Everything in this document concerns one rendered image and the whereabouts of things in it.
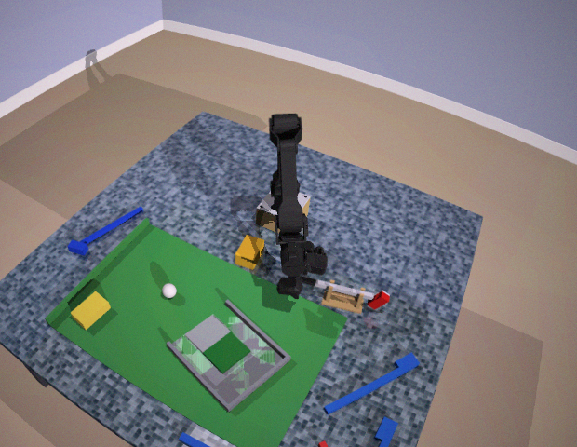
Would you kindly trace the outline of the blue long bar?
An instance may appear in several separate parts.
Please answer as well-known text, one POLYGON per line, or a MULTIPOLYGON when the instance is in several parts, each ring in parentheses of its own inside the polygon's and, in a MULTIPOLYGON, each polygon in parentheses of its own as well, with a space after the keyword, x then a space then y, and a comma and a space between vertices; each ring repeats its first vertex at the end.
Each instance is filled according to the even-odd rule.
POLYGON ((384 375, 383 377, 373 381, 370 384, 367 384, 365 386, 360 387, 355 392, 353 392, 349 395, 343 396, 339 400, 336 400, 336 401, 324 406, 323 409, 326 412, 326 414, 334 413, 335 411, 337 411, 341 407, 348 405, 351 402, 353 402, 353 401, 355 401, 361 397, 366 396, 368 393, 376 390, 380 386, 383 386, 385 384, 392 382, 397 377, 399 377, 399 376, 403 375, 404 373, 414 369, 419 364, 420 363, 414 357, 414 354, 410 353, 406 357, 404 357, 402 359, 398 359, 394 362, 396 369, 394 369, 393 371, 391 371, 388 374, 384 375))
POLYGON ((191 446, 191 447, 209 447, 204 442, 196 440, 195 438, 191 437, 188 434, 181 433, 179 441, 191 446))
POLYGON ((382 419, 382 422, 379 426, 379 429, 375 435, 376 440, 380 440, 381 443, 379 444, 379 447, 388 447, 390 444, 390 441, 395 433, 396 430, 396 426, 398 425, 398 422, 394 422, 392 419, 388 419, 387 417, 384 417, 382 419))

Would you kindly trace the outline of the red putter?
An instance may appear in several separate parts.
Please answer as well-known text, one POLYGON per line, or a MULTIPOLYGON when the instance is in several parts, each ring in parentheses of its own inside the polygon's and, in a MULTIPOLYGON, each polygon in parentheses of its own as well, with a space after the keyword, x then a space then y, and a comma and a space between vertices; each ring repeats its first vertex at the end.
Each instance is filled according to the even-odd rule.
POLYGON ((341 285, 333 284, 333 283, 330 283, 327 281, 323 281, 323 280, 319 281, 319 280, 306 278, 306 277, 302 277, 302 276, 299 277, 299 280, 302 281, 302 284, 309 284, 309 285, 317 286, 317 287, 324 288, 324 289, 329 289, 329 286, 332 286, 333 291, 352 295, 355 297, 359 296, 360 293, 361 294, 364 293, 363 298, 368 299, 368 306, 370 306, 373 309, 388 303, 390 300, 390 295, 383 290, 374 294, 372 292, 359 291, 359 290, 347 288, 347 287, 344 287, 341 285))

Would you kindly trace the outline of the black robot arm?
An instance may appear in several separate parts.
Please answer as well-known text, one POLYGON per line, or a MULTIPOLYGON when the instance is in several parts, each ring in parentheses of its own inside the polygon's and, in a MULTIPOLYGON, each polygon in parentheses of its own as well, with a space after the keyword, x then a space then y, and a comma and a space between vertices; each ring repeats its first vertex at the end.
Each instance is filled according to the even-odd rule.
POLYGON ((302 243, 308 234, 308 219, 298 202, 300 184, 297 180, 296 155, 302 139, 302 118, 298 114, 271 115, 269 118, 270 141, 277 148, 277 170, 273 173, 271 209, 275 215, 276 245, 280 245, 281 268, 288 277, 309 273, 323 276, 328 267, 328 257, 323 247, 317 246, 310 253, 302 253, 302 243), (278 235, 278 229, 280 229, 278 235), (303 228, 303 235, 300 232, 303 228))

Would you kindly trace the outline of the blue rectangular block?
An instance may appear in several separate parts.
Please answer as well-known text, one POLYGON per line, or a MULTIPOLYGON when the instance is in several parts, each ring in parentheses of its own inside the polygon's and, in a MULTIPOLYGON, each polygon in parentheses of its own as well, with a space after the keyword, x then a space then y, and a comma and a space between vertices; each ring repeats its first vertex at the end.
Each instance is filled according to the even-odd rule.
POLYGON ((97 239, 101 235, 105 234, 108 231, 111 231, 112 229, 116 228, 118 225, 126 222, 128 219, 134 217, 135 215, 137 215, 141 212, 143 212, 142 207, 139 207, 139 208, 135 209, 134 211, 132 211, 132 212, 122 216, 121 218, 117 219, 116 221, 106 225, 101 230, 98 230, 97 232, 84 238, 83 240, 77 241, 77 240, 72 239, 70 244, 67 246, 67 248, 71 252, 85 255, 86 252, 89 250, 88 245, 87 245, 88 242, 92 242, 93 240, 97 239))

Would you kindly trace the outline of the white golf ball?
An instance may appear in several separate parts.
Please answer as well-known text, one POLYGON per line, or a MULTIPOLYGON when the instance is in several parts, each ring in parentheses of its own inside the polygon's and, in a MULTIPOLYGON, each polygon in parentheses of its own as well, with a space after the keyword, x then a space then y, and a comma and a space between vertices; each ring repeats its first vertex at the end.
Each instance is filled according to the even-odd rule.
POLYGON ((173 284, 166 284, 162 288, 162 293, 165 297, 172 298, 177 293, 177 289, 173 284))

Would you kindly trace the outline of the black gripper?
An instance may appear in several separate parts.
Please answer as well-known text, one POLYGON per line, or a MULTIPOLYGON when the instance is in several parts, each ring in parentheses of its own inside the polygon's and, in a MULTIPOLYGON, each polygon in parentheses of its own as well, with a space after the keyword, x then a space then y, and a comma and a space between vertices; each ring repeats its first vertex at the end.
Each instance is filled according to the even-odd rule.
MULTIPOLYGON (((306 241, 307 243, 302 243, 302 253, 303 253, 303 260, 304 258, 304 251, 307 250, 308 253, 314 250, 314 243, 311 241, 306 241)), ((279 294, 286 294, 291 295, 295 299, 299 299, 299 295, 302 291, 302 281, 299 280, 300 276, 297 277, 289 277, 289 278, 281 278, 277 285, 277 292, 279 294)))

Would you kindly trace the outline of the green flat mat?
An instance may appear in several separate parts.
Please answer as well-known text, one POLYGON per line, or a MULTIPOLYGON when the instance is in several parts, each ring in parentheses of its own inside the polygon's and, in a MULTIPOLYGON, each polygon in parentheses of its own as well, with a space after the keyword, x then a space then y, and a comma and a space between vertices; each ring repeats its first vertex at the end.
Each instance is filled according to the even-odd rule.
POLYGON ((347 317, 258 278, 149 224, 50 326, 93 358, 201 427, 237 447, 278 447, 319 375, 347 317), (177 293, 162 293, 173 284, 177 293), (87 330, 71 312, 93 292, 110 309, 87 330), (232 302, 291 359, 230 412, 170 351, 232 302))

